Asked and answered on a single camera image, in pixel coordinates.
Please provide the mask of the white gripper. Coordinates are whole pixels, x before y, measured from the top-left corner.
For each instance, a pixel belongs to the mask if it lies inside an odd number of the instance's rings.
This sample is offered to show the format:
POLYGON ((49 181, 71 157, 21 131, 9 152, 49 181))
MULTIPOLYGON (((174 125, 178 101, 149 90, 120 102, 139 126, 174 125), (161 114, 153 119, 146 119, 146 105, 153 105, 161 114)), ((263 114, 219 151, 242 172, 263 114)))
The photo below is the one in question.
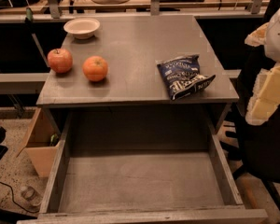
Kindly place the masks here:
POLYGON ((270 70, 260 70, 247 106, 246 122, 250 125, 261 125, 269 120, 280 105, 280 8, 269 23, 262 24, 249 34, 245 43, 252 47, 265 44, 265 55, 277 62, 270 70))

